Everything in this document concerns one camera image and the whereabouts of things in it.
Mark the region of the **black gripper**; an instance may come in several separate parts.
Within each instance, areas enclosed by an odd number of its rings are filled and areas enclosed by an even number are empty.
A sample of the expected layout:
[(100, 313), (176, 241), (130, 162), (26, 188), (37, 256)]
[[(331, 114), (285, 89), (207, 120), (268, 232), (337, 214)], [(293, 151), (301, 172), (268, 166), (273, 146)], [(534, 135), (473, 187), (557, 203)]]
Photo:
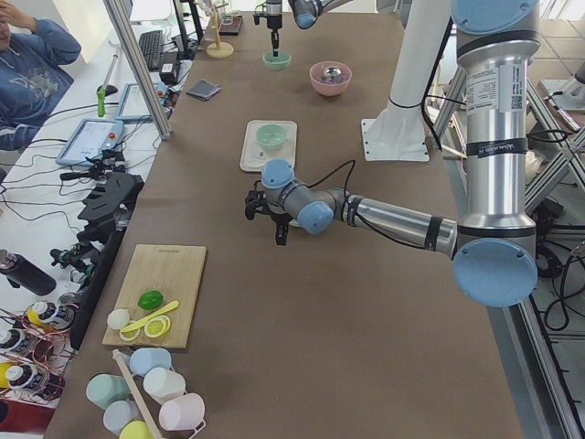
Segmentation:
[(271, 30), (271, 53), (274, 57), (278, 57), (280, 47), (278, 31), (282, 28), (282, 0), (267, 0), (265, 15), (267, 27)]
[(275, 232), (276, 243), (278, 245), (286, 245), (288, 239), (289, 224), (293, 217), (286, 212), (277, 213), (272, 210), (269, 210), (269, 216), (276, 226)]

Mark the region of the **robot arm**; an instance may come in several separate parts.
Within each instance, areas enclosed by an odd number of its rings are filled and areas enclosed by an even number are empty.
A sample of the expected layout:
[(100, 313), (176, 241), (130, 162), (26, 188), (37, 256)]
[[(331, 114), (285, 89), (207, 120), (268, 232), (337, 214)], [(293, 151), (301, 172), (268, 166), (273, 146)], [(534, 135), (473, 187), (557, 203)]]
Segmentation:
[(269, 216), (283, 245), (291, 222), (310, 234), (333, 220), (452, 260), (455, 282), (475, 302), (509, 307), (537, 285), (536, 226), (525, 205), (527, 67), (539, 46), (535, 1), (415, 1), (409, 11), (387, 107), (362, 122), (369, 161), (425, 157), (424, 103), (450, 35), (466, 110), (464, 160), (450, 176), (456, 220), (320, 189), (272, 159), (245, 200), (248, 218)]
[[(289, 1), (293, 18), (300, 29), (310, 28), (317, 19), (326, 12), (349, 3), (350, 0), (297, 0)], [(268, 0), (261, 4), (261, 10), (254, 13), (254, 23), (257, 26), (260, 20), (266, 20), (266, 26), (271, 31), (271, 50), (273, 56), (279, 55), (280, 37), (282, 28), (282, 1)]]

